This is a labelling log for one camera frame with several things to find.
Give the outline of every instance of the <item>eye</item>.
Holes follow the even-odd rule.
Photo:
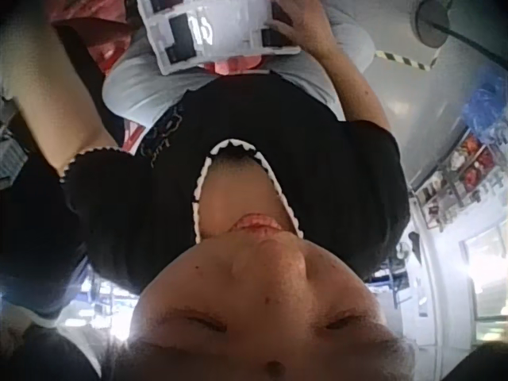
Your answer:
[[[368,319],[365,316],[352,315],[335,319],[326,326],[326,329],[343,329],[350,325],[361,324]]]
[[[216,321],[215,319],[210,318],[209,320],[200,318],[200,317],[187,317],[188,321],[192,321],[193,323],[200,324],[210,331],[226,333],[228,331],[228,327],[225,324]]]

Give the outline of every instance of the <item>black t-shirt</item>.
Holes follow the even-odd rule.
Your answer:
[[[360,277],[398,243],[409,204],[392,135],[367,121],[339,122],[277,75],[238,75],[186,93],[136,156],[97,150],[69,167],[64,189],[96,271],[140,293],[199,241],[202,181],[227,144],[265,167],[298,231]]]

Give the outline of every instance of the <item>mouth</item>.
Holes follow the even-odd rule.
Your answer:
[[[265,214],[246,214],[229,231],[242,231],[266,237],[282,232],[283,227],[273,217]]]

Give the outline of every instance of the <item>window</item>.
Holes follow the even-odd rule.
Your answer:
[[[506,221],[464,242],[474,291],[476,341],[508,334],[508,259]]]

